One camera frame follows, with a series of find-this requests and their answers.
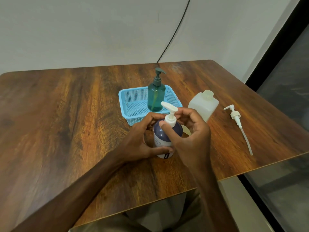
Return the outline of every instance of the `dark gray pump head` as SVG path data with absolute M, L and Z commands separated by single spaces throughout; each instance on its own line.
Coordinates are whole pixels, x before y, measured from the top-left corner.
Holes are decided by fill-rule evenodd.
M 161 72 L 166 74 L 166 72 L 163 71 L 161 68 L 159 68 L 159 67 L 155 68 L 155 73 L 157 74 L 157 76 L 154 78 L 154 85 L 155 86 L 160 86 L 161 85 L 161 78 L 160 78 Z

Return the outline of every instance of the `forearm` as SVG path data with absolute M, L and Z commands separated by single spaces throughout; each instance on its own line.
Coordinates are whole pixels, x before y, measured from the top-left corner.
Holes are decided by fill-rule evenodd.
M 221 194 L 210 161 L 191 173 L 200 191 L 207 231 L 239 231 Z
M 114 150 L 70 187 L 41 207 L 13 231 L 67 232 L 80 217 L 95 195 L 105 186 L 112 174 L 122 166 L 120 150 Z

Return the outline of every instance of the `white wall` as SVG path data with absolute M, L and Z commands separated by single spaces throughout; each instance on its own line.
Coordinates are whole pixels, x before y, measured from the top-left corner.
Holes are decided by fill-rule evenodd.
M 191 0 L 161 62 L 213 59 L 245 81 L 298 0 Z M 0 0 L 0 74 L 156 62 L 187 0 Z

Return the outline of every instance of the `purple bottle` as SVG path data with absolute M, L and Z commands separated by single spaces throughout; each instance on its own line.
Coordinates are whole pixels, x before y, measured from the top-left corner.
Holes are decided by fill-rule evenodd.
M 161 120 L 164 120 L 166 123 L 168 123 L 170 126 L 172 126 L 173 130 L 179 136 L 182 136 L 182 133 L 183 133 L 182 126 L 178 122 L 176 122 L 177 119 L 174 116 L 175 112 L 178 111 L 178 108 L 173 106 L 172 104 L 167 103 L 167 102 L 161 102 L 161 105 L 170 111 L 170 114 L 167 115 L 165 117 L 165 119 L 161 119 Z M 161 120 L 157 121 L 157 123 L 154 125 L 154 145 L 156 147 L 160 147 L 160 146 L 171 147 L 173 145 L 172 142 L 170 141 L 168 136 L 165 134 L 165 132 L 159 126 L 159 122 Z M 160 157 L 162 159 L 168 159 L 172 155 L 173 155 L 173 152 L 163 154 L 163 155 L 158 155 L 158 157 Z

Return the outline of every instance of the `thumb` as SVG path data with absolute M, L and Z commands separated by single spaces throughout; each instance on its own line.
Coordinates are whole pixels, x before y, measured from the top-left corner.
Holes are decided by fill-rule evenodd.
M 159 126 L 166 133 L 166 135 L 174 145 L 181 140 L 181 137 L 177 133 L 175 133 L 173 128 L 165 121 L 160 121 Z
M 149 147 L 149 156 L 157 156 L 162 154 L 167 154 L 173 152 L 173 148 L 171 147 Z

